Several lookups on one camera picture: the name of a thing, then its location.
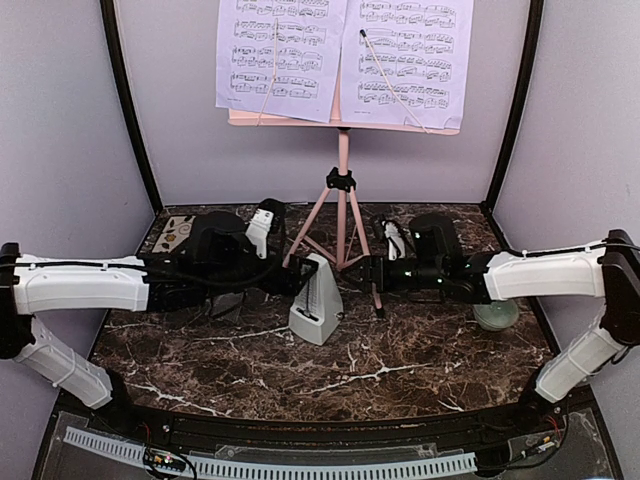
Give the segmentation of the white metronome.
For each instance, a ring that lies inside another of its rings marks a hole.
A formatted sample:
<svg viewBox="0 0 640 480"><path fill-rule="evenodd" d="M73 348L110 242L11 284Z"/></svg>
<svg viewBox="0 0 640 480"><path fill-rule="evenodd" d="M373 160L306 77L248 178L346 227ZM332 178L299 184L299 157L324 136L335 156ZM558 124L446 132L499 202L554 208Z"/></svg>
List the white metronome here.
<svg viewBox="0 0 640 480"><path fill-rule="evenodd" d="M316 253L306 257L317 271L304 284L289 311L289 329L301 339L323 345L339 325L343 301L329 261Z"/></svg>

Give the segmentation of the pink music stand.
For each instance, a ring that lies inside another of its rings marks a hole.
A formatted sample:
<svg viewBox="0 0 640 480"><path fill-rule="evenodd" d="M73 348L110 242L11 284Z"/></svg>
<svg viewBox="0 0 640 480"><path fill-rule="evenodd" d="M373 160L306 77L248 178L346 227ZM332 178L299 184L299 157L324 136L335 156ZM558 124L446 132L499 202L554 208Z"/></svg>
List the pink music stand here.
<svg viewBox="0 0 640 480"><path fill-rule="evenodd" d="M264 112L249 112L231 109L229 111L229 123L234 126L304 126L304 127L330 127L338 131L338 165L327 175L327 186L314 204L311 213L299 230L293 244L284 258L284 264L288 265L302 243L306 243L316 252L332 262L339 272L355 264L358 259L349 256L353 238L358 238L364 256L370 254L369 244L365 233L362 214L356 198L356 186L353 183L352 172L349 170L350 137L349 131L353 128L370 130L403 131L411 133L425 133L434 135L457 135L457 129L427 129L415 125L391 125L375 123L353 123L341 119L340 86L335 86L330 119L325 122L313 122L306 119L292 118L278 115L266 115ZM337 203L337 227L336 227L336 253L330 254L324 247L308 236L309 229L315 222L321 207L325 204L329 194L335 191L338 194Z"/></svg>

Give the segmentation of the purple sheet music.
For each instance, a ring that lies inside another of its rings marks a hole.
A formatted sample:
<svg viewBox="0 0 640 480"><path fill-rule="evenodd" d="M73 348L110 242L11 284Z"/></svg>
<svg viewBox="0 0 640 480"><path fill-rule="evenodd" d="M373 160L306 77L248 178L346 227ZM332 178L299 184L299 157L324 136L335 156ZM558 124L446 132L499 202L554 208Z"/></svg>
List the purple sheet music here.
<svg viewBox="0 0 640 480"><path fill-rule="evenodd" d="M221 1L216 106L327 123L346 12L345 1Z"/></svg>
<svg viewBox="0 0 640 480"><path fill-rule="evenodd" d="M458 130L474 4L351 1L341 49L342 121Z"/></svg>

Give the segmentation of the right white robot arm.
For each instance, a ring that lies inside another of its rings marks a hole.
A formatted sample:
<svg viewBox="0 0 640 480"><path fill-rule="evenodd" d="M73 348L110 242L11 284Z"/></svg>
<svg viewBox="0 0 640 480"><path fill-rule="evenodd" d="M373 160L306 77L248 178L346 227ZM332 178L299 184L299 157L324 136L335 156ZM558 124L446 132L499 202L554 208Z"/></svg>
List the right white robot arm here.
<svg viewBox="0 0 640 480"><path fill-rule="evenodd" d="M604 300L589 329L531 377L510 413L511 426L521 434L534 432L547 420L549 406L617 353L639 344L639 248L623 230L581 246L466 255L446 215L413 218L410 246L395 222L378 218L376 225L387 254L365 254L345 269L349 282L363 291L438 290L444 298L470 305L541 296Z"/></svg>

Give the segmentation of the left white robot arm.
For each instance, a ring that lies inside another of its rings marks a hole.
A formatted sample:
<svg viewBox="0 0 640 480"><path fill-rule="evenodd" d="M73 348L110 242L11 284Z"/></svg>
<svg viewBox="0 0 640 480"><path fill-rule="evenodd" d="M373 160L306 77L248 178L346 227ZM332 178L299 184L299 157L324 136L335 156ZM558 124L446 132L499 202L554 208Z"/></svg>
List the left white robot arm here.
<svg viewBox="0 0 640 480"><path fill-rule="evenodd" d="M230 212L194 218L182 250L109 260L58 260L1 248L1 357L23 363L101 412L120 436L141 427L121 377L77 355L36 314L117 309L166 313L258 288L295 296L318 272L314 260L284 261L285 221L264 207L249 222Z"/></svg>

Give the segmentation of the floral ceramic tile coaster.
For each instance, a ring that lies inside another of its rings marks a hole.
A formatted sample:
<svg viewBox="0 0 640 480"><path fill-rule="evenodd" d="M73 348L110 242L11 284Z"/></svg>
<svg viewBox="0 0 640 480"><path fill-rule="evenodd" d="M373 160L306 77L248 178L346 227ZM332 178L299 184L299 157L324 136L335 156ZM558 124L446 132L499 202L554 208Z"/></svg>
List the floral ceramic tile coaster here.
<svg viewBox="0 0 640 480"><path fill-rule="evenodd" d="M195 218L195 215L170 217L150 252L153 254L169 254L177 251L189 239Z"/></svg>

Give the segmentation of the pale green bowl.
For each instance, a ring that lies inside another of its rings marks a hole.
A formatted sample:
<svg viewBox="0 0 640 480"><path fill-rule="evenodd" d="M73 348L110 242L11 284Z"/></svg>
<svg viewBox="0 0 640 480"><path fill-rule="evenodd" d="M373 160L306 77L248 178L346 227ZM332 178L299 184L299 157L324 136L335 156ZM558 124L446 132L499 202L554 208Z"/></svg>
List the pale green bowl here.
<svg viewBox="0 0 640 480"><path fill-rule="evenodd" d="M519 318L519 308L514 300L474 305L472 311L480 327L491 332L510 328Z"/></svg>

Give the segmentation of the small circuit board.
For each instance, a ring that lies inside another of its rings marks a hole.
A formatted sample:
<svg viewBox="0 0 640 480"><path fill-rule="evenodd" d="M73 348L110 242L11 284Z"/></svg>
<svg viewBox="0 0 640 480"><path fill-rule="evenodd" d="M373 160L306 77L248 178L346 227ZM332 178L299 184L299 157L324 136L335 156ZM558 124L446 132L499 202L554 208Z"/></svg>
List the small circuit board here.
<svg viewBox="0 0 640 480"><path fill-rule="evenodd" d="M157 471L184 472L187 464L179 456L171 452L146 449L143 453L143 464Z"/></svg>

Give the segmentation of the right black frame post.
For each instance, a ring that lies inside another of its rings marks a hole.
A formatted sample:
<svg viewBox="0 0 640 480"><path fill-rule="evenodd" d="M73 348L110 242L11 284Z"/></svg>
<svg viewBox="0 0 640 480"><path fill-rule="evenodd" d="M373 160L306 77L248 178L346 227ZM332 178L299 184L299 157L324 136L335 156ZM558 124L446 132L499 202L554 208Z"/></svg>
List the right black frame post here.
<svg viewBox="0 0 640 480"><path fill-rule="evenodd" d="M536 60L544 4L544 0L531 0L529 2L523 48L511 107L488 192L481 204L486 214L490 216L495 212L523 118Z"/></svg>

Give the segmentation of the black frame post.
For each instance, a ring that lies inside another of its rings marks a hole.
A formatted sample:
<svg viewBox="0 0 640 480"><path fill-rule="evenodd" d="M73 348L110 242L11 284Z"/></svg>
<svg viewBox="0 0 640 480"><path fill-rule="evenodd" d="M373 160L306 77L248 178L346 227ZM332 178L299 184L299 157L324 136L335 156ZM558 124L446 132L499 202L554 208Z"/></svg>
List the black frame post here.
<svg viewBox="0 0 640 480"><path fill-rule="evenodd" d="M481 204L486 214L490 216L495 212L523 118L536 60L544 4L544 0L531 0L529 2L523 48L511 107L488 192Z"/></svg>
<svg viewBox="0 0 640 480"><path fill-rule="evenodd" d="M134 105L117 19L116 2L113 0L100 0L99 4L112 75L129 142L147 199L154 214L158 215L163 210L164 205L152 171L151 162L146 150L136 107Z"/></svg>

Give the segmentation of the left black frame post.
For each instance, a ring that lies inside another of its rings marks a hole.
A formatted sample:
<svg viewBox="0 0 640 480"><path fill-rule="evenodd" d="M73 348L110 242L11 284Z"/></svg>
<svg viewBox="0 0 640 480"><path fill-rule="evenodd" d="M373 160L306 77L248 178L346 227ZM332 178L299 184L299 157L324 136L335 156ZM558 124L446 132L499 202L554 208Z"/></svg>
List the left black frame post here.
<svg viewBox="0 0 640 480"><path fill-rule="evenodd" d="M129 142L147 199L154 214L158 215L163 210L164 205L152 171L151 162L146 150L136 107L134 105L117 19L116 2L113 0L100 0L99 4L112 75Z"/></svg>

